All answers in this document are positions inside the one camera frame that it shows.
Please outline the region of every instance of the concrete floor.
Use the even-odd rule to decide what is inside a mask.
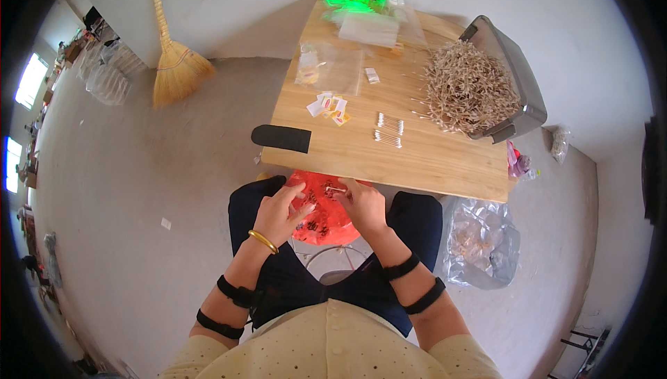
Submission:
[[[67,70],[39,134],[29,202],[38,238],[57,233],[63,312],[83,340],[141,378],[168,363],[231,260],[229,194],[259,172],[290,173],[255,165],[260,147],[250,141],[270,121],[288,62],[216,66],[216,78],[187,102],[158,111],[155,71],[135,79],[124,106],[109,107]],[[447,287],[507,379],[543,378],[555,365],[595,249],[595,163],[571,148],[559,166],[545,137],[537,130],[515,141],[542,171],[510,194],[521,231],[515,280],[496,291]]]

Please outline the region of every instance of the broom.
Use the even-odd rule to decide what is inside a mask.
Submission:
[[[153,107],[158,108],[190,96],[204,80],[213,76],[215,68],[197,52],[171,40],[162,0],[153,2],[162,45],[153,90]]]

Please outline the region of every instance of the red plastic bag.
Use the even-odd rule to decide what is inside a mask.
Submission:
[[[295,170],[289,176],[287,186],[295,186],[305,182],[304,198],[295,198],[292,205],[295,209],[304,204],[315,204],[315,209],[299,224],[292,237],[295,240],[321,246],[322,244],[348,244],[359,237],[359,232],[352,225],[345,209],[336,200],[336,190],[327,190],[327,187],[346,190],[347,187],[338,182],[338,177],[315,172]]]

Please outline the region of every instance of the gold bangle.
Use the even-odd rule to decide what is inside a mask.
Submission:
[[[257,233],[257,232],[254,231],[254,230],[248,230],[248,234],[251,235],[251,236],[253,236],[253,237],[256,238],[257,240],[261,241],[262,243],[264,243],[269,249],[271,249],[271,253],[272,253],[272,254],[278,254],[278,252],[279,252],[278,248],[275,247],[275,246],[273,245],[273,243],[271,243],[271,241],[269,241],[269,239],[267,239],[266,237],[264,237],[262,234]]]

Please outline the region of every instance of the lap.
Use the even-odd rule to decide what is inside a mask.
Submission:
[[[274,176],[248,183],[231,194],[229,232],[234,254],[247,239],[262,198],[273,196],[285,182],[284,176]],[[438,201],[431,196],[400,191],[387,214],[387,224],[433,270],[442,235],[442,207]],[[288,311],[335,298],[379,315],[405,336],[410,332],[412,324],[391,285],[382,277],[375,254],[345,280],[324,286],[307,271],[289,243],[279,250],[266,260],[257,279],[257,291],[263,298],[252,309],[255,328]]]

